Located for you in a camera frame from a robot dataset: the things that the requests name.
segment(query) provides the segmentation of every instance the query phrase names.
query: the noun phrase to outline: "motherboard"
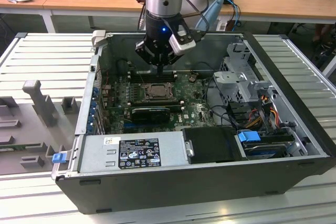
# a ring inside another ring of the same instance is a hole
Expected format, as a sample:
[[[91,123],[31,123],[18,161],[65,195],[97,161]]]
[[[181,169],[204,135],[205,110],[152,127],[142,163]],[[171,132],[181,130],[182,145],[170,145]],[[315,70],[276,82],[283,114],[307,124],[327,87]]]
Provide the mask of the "motherboard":
[[[204,100],[205,79],[196,74],[179,73],[161,79],[120,76],[102,88],[108,134],[215,125]]]

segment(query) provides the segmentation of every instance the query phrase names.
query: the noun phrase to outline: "floor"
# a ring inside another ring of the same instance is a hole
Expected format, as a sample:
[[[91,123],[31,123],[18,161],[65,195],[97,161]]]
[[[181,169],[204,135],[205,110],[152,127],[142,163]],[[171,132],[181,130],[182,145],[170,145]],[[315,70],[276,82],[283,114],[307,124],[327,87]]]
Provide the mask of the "floor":
[[[39,15],[4,14],[0,19],[0,55],[9,45],[18,32],[46,33],[43,19]],[[138,18],[125,17],[94,17],[96,29],[107,31],[135,31]],[[88,17],[85,16],[55,16],[55,24],[59,33],[91,33],[94,29],[89,26]],[[241,22],[236,31],[250,31],[253,34],[266,34],[270,22]],[[289,38],[293,43],[314,62],[315,52],[311,45],[314,34],[314,24],[306,24],[297,32],[290,33]],[[336,74],[330,78],[336,81]]]

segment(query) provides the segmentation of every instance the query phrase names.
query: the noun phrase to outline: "blue latch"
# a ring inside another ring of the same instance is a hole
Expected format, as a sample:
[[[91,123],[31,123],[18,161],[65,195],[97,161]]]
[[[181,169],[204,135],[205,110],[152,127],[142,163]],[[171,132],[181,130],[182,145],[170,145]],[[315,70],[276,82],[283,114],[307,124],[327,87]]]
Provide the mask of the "blue latch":
[[[241,142],[261,141],[258,132],[256,131],[242,131],[238,134]]]
[[[52,157],[52,163],[58,164],[58,163],[66,163],[67,154],[66,153],[55,153]]]

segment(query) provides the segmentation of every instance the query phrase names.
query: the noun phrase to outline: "power supply label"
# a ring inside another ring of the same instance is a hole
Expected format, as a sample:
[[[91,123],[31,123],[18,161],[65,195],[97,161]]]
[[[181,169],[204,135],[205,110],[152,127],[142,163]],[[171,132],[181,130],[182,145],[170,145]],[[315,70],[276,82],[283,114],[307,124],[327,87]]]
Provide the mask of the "power supply label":
[[[159,139],[121,140],[118,165],[120,169],[161,166]]]

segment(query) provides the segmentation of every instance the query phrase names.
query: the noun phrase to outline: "green circuit board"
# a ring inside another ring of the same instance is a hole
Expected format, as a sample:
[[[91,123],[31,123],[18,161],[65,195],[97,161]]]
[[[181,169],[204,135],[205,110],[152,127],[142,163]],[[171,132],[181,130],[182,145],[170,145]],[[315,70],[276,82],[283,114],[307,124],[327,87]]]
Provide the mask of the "green circuit board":
[[[215,122],[203,99],[206,87],[201,79],[190,82],[190,73],[178,74],[171,87],[172,99],[183,100],[184,110],[171,112],[170,120],[163,124],[135,124],[130,117],[129,101],[141,101],[145,97],[142,83],[130,83],[127,77],[119,77],[110,84],[105,108],[108,134],[180,131],[184,127],[214,126]]]

